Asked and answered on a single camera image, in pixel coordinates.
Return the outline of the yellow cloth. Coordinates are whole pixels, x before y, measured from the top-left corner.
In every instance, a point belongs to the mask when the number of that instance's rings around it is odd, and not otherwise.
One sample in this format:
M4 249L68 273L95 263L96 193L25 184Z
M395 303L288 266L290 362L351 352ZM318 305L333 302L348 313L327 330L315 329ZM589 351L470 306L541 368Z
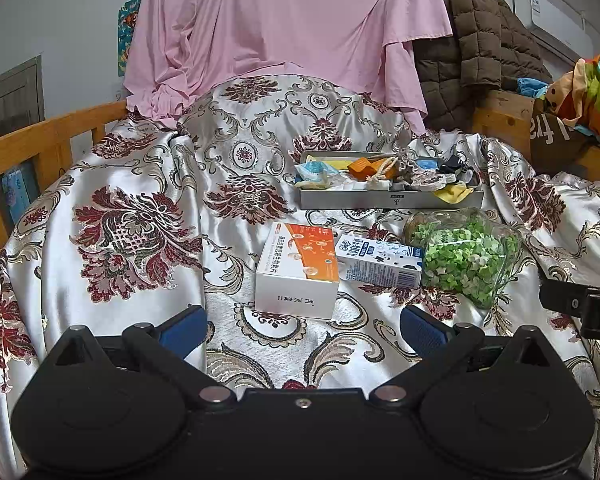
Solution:
M434 196L439 200L450 205L457 205L474 192L473 188L468 188L464 182L457 182L445 185L441 190L434 191Z

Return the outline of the light blue white cloth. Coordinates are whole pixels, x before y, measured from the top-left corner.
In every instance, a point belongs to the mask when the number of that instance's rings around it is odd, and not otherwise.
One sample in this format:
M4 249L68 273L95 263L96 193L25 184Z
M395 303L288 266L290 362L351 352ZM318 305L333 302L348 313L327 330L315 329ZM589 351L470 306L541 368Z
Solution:
M327 190L341 176L336 168L321 160L302 162L294 166L294 169L296 170L294 187L306 190Z

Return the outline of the bag of green paper stars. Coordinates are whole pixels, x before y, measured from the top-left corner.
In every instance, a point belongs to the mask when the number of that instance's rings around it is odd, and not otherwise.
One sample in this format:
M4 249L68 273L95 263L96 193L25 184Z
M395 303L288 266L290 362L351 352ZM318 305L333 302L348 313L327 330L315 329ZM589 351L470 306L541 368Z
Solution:
M481 309L492 307L521 252L515 230L477 208L414 214L404 240L424 251L424 286L458 292Z

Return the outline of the blue white milk carton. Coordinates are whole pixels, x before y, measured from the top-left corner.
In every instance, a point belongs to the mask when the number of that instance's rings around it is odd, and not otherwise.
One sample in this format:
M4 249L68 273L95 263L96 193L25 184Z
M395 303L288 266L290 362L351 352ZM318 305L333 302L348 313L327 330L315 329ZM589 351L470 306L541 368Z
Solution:
M417 288L424 251L383 240L342 234L337 240L339 276L345 281L388 288Z

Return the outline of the floral satin bedspread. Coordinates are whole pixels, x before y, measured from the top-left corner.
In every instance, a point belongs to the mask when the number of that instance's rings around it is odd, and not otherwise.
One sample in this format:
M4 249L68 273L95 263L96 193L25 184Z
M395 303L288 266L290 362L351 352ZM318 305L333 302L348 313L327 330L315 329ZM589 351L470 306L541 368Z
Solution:
M302 210L294 166L308 151L455 155L477 170L482 211L524 244L492 307L429 287L342 284L329 321L258 312L254 278L274 222L394 242L411 220L407 209ZM0 478L26 469L10 413L73 324L113 335L200 304L208 336L190 362L236 391L371 389L417 362L398 329L400 309L414 304L490 335L538 326L592 406L581 469L600 479L600 341L541 306L545 277L600 286L600 182L541 176L478 134L415 138L401 114L321 79L220 84L173 130L119 122L30 206L0 250Z

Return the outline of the orange white medicine box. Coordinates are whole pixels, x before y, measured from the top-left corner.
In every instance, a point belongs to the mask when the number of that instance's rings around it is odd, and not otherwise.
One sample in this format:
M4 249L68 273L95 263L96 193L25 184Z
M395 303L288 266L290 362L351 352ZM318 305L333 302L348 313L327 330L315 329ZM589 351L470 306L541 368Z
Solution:
M254 307L265 313L329 321L339 270L329 228L275 222L260 255Z

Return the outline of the brown lettered bag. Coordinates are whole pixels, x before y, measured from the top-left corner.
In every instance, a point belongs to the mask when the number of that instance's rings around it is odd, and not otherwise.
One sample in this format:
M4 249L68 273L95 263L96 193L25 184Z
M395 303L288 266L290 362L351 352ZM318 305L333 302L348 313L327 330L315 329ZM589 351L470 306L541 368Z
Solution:
M531 163L538 174L566 171L588 147L590 138L564 124L544 99L533 103L530 127Z

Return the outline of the grey tray with parrot picture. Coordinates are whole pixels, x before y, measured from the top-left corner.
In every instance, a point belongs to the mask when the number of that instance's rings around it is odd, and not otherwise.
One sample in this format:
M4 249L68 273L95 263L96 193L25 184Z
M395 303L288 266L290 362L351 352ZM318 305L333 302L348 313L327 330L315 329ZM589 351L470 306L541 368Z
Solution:
M370 160L386 158L378 173L366 181L349 176L347 166L355 159ZM321 160L336 168L341 176L327 190L297 188L297 203L301 209L457 209L479 208L482 204L484 185L478 171L470 168L455 156L448 158L409 154L401 158L391 153L357 151L308 151L301 155L299 164L310 160ZM464 182L474 192L457 205L450 205L434 192L418 192L410 188L410 177L414 170L438 170L442 174L455 174L456 182Z

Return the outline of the colourful cartoon blanket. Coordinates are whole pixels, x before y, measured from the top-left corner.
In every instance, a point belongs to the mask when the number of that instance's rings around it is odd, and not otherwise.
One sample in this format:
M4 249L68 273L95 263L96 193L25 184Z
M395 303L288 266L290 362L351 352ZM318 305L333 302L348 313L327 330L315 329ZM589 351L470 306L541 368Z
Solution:
M545 101L565 126L600 141L600 55L579 58L547 87Z

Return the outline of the brown quilted jacket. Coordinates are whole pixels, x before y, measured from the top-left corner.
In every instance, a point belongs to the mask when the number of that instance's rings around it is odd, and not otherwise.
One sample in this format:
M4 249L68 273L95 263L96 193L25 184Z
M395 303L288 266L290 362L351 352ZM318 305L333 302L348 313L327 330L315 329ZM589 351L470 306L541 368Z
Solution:
M443 1L452 35L413 42L428 129L467 132L489 91L514 92L520 78L553 81L540 46L506 0Z

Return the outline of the white air conditioner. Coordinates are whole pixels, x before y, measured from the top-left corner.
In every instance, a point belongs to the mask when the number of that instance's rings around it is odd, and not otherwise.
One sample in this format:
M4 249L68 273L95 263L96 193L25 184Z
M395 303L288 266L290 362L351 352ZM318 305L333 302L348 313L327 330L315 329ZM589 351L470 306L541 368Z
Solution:
M566 61L592 58L593 43L567 14L547 0L513 0L516 17L547 51Z

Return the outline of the pink hanging sheet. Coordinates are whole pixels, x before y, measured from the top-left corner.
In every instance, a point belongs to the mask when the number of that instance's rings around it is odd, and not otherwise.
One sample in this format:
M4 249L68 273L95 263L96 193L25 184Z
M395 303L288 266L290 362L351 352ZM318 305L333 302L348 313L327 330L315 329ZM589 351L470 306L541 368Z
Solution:
M413 44L451 32L443 0L142 0L126 105L169 125L217 84L296 74L365 92L423 133Z

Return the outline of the wooden bed frame right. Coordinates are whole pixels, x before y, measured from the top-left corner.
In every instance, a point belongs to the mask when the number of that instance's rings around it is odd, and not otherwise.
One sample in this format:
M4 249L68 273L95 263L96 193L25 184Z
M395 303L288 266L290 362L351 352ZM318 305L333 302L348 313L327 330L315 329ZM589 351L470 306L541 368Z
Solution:
M505 142L524 155L531 164L530 127L533 103L534 99L526 96L492 90L477 105L471 130ZM565 172L586 180L600 181L600 142L592 136L588 137L588 147Z

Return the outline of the orange wooden bed rail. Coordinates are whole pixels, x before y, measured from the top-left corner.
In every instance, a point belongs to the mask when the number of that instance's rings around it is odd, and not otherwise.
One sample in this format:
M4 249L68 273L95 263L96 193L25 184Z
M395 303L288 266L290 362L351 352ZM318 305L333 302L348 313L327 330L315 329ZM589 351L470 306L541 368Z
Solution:
M46 190L72 165L70 140L88 132L94 143L106 125L126 117L125 102L110 102L37 122L0 136L0 175L22 162L33 162L38 187ZM8 233L0 209L0 249Z

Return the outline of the colourful wall poster left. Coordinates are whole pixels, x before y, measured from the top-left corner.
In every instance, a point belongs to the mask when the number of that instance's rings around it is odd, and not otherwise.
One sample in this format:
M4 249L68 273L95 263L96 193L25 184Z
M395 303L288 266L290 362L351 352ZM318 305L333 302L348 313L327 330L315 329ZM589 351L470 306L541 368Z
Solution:
M118 11L117 69L119 77L123 77L126 71L141 2L142 0L125 1Z

